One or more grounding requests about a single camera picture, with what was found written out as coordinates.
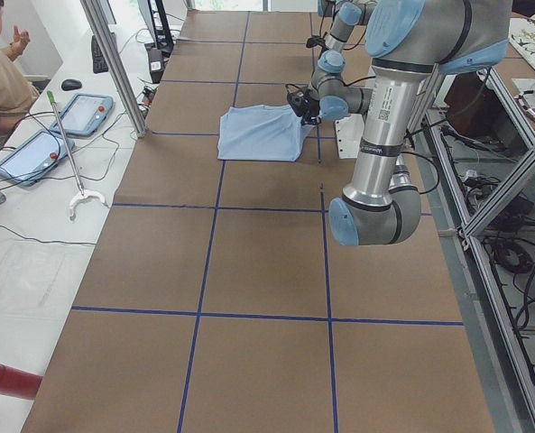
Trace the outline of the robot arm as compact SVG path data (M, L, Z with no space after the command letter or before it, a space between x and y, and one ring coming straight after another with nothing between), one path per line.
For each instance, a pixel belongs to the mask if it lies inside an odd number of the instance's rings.
M332 19L329 32L316 39L321 52L341 52L354 28L367 26L377 5L377 1L318 1L318 15Z
M364 119L355 170L329 205L343 245L397 244L420 221L420 193L401 147L420 83L432 73L456 75L492 67L505 56L509 1L342 1L310 83L288 96L303 124ZM351 88L342 77L343 49L354 28L366 30L374 85Z

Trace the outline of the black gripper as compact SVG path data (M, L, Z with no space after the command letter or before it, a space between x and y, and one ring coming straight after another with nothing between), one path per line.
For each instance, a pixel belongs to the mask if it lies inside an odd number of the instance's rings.
M314 98L309 92L303 92L303 95L305 97L305 100L309 104L308 111L303 115L300 119L300 125L319 125L322 123L322 119L320 118L320 107L319 107L319 101Z

